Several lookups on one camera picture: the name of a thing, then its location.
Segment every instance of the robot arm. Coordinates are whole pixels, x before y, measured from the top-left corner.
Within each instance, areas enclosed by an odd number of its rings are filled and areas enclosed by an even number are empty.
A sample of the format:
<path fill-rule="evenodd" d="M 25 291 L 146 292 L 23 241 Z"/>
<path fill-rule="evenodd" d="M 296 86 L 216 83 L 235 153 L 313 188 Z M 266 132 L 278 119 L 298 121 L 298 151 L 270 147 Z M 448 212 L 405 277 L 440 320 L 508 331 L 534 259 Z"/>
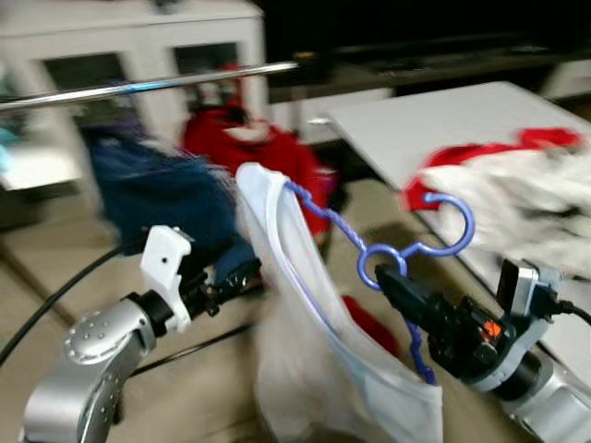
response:
<path fill-rule="evenodd" d="M 103 443 L 126 380 L 167 332 L 182 332 L 197 315 L 215 315 L 255 275 L 243 264 L 220 287 L 205 284 L 204 267 L 225 250 L 202 251 L 178 230 L 154 226 L 141 260 L 148 291 L 85 317 L 73 327 L 57 365 L 37 386 L 25 410 L 30 443 Z"/>
<path fill-rule="evenodd" d="M 531 348 L 560 313 L 560 275 L 505 260 L 497 300 L 502 318 L 471 298 L 458 305 L 378 265 L 376 275 L 390 304 L 428 333 L 439 365 L 471 388 L 492 391 L 511 418 L 548 443 L 588 443 L 591 389 L 548 355 Z"/>

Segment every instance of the clothes rail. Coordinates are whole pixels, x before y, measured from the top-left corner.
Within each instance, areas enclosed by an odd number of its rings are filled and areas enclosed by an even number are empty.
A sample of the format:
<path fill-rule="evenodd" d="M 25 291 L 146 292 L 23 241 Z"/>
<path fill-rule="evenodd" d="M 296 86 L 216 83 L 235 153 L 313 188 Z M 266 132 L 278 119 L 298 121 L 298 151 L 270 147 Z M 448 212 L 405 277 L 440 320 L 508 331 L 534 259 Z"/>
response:
<path fill-rule="evenodd" d="M 213 81 L 231 80 L 234 78 L 268 76 L 297 68 L 296 62 L 271 63 L 262 66 L 246 66 L 233 71 L 213 72 L 210 74 L 195 74 L 171 78 L 157 78 L 153 80 L 130 82 L 124 85 L 71 90 L 55 94 L 43 94 L 21 99 L 0 102 L 0 114 L 12 114 L 34 108 L 59 106 L 77 102 L 90 102 L 117 95 L 136 94 L 150 90 L 165 90 L 183 86 L 198 85 Z"/>

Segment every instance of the white cloth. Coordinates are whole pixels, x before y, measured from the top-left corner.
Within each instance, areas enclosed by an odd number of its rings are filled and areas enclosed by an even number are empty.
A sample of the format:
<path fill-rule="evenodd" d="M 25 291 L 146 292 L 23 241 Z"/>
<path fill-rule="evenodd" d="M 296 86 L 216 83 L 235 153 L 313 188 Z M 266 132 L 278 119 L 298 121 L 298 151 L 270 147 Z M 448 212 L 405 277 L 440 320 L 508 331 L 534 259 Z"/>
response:
<path fill-rule="evenodd" d="M 256 384 L 273 434 L 286 441 L 321 425 L 372 443 L 441 443 L 441 387 L 350 318 L 286 180 L 255 163 L 236 176 L 239 217 L 275 294 L 257 327 Z"/>
<path fill-rule="evenodd" d="M 461 198 L 476 218 L 472 247 L 529 259 L 591 278 L 591 149 L 514 150 L 462 165 L 427 168 L 425 184 Z M 577 209 L 569 217 L 561 214 Z M 445 237 L 457 238 L 464 220 L 440 209 Z"/>

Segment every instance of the hanger hook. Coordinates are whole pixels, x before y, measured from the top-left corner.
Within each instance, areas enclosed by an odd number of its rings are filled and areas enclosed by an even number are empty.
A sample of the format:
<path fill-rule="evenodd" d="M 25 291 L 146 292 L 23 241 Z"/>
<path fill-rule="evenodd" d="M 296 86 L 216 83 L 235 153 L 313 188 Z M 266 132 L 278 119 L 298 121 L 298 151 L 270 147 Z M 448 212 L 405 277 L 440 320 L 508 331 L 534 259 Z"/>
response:
<path fill-rule="evenodd" d="M 454 245 L 438 248 L 425 245 L 422 242 L 416 242 L 403 249 L 400 252 L 400 256 L 403 259 L 408 259 L 417 252 L 431 257 L 447 257 L 459 254 L 470 244 L 472 238 L 474 238 L 476 224 L 474 222 L 474 214 L 472 210 L 468 208 L 468 205 L 466 205 L 462 200 L 448 194 L 435 194 L 428 192 L 425 194 L 423 199 L 427 203 L 449 203 L 450 205 L 454 205 L 457 209 L 459 209 L 462 213 L 462 216 L 464 217 L 464 233 Z"/>

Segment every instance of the black cable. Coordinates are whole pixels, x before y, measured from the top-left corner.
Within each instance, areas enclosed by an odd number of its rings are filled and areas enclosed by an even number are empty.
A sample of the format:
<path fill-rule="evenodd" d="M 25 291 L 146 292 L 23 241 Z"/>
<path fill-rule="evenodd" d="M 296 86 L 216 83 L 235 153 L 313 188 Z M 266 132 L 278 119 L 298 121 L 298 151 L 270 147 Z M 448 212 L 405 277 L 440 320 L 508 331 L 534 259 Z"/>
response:
<path fill-rule="evenodd" d="M 204 341 L 202 343 L 194 344 L 193 346 L 189 346 L 188 348 L 185 348 L 184 350 L 179 351 L 178 353 L 173 353 L 172 355 L 164 357 L 160 360 L 156 360 L 155 362 L 150 363 L 149 365 L 139 367 L 131 374 L 131 376 L 129 376 L 129 378 L 138 376 L 140 374 L 143 374 L 144 372 L 148 372 L 151 369 L 155 369 L 156 367 L 166 365 L 167 363 L 172 363 L 173 361 L 178 360 L 179 358 L 185 357 L 187 355 L 190 355 L 192 353 L 196 353 L 197 351 L 207 348 L 208 346 L 212 346 L 215 343 L 218 343 L 220 341 L 224 341 L 226 339 L 234 337 L 235 335 L 241 334 L 242 332 L 246 332 L 247 330 L 251 329 L 253 326 L 254 325 L 248 325 L 248 324 L 242 325 L 242 326 L 239 326 L 238 328 L 228 330 L 224 334 L 218 335 L 217 337 L 214 337 L 213 339 Z"/>
<path fill-rule="evenodd" d="M 575 306 L 573 302 L 570 302 L 568 300 L 560 300 L 559 307 L 561 310 L 561 314 L 576 315 L 580 317 L 584 322 L 586 322 L 589 326 L 591 326 L 591 314 L 589 314 L 579 306 Z"/>
<path fill-rule="evenodd" d="M 95 269 L 99 268 L 103 263 L 107 262 L 113 257 L 118 256 L 122 252 L 128 250 L 133 246 L 139 245 L 144 240 L 138 240 L 136 242 L 126 243 L 123 245 L 119 245 L 114 249 L 110 250 L 103 256 L 94 260 L 90 265 L 86 268 L 81 270 L 78 274 L 72 277 L 64 286 L 62 286 L 56 293 L 52 296 L 48 297 L 41 307 L 35 311 L 35 313 L 25 322 L 24 325 L 20 327 L 17 333 L 10 339 L 10 341 L 6 344 L 2 352 L 0 353 L 0 367 L 2 367 L 10 354 L 15 350 L 18 344 L 25 338 L 25 336 L 29 333 L 33 326 L 39 321 L 41 317 L 43 317 L 55 303 L 70 289 L 72 289 L 77 283 L 79 283 L 82 279 L 88 276 L 91 272 Z"/>

